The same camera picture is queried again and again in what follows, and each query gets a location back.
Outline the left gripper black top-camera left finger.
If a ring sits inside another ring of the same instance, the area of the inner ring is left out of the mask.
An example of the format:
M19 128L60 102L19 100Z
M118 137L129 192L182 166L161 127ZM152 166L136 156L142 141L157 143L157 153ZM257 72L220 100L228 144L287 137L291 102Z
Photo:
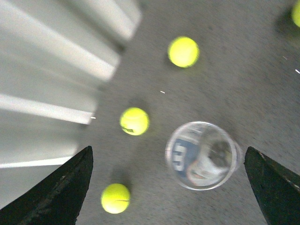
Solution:
M74 225L89 189L93 151L88 146L0 210L2 225Z

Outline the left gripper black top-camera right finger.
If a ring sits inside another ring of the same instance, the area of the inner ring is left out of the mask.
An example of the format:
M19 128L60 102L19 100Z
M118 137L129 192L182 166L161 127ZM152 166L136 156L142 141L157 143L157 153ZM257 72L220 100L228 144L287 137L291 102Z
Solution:
M300 223L300 176L253 147L244 166L261 212L269 225Z

